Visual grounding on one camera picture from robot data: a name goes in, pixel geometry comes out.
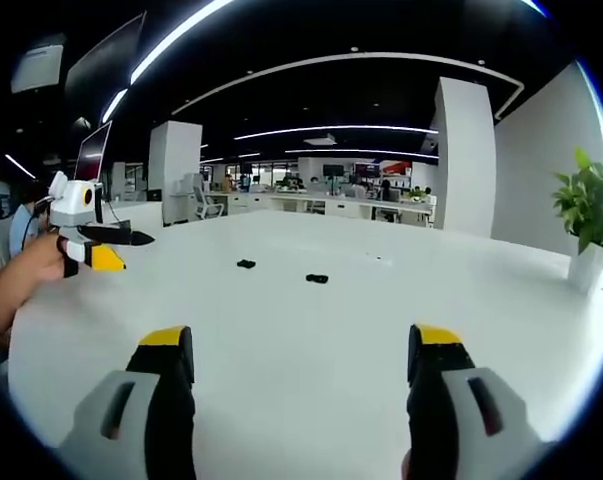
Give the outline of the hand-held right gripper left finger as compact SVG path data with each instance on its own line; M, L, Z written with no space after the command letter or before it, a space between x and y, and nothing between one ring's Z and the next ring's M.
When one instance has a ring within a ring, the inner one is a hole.
M79 479L194 479L188 326L156 330L78 404L57 453Z

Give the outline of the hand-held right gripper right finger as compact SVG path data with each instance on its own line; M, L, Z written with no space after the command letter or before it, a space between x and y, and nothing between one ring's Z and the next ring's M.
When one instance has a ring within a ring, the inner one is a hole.
M522 479L554 446L519 394L448 330L411 326L407 383L410 479Z

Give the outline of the person's left hand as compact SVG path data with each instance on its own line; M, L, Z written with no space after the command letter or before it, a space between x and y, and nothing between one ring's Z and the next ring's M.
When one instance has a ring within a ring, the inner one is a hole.
M68 278L78 271L68 255L68 239L57 233L45 234L29 243L6 265L11 291L21 300L43 285Z

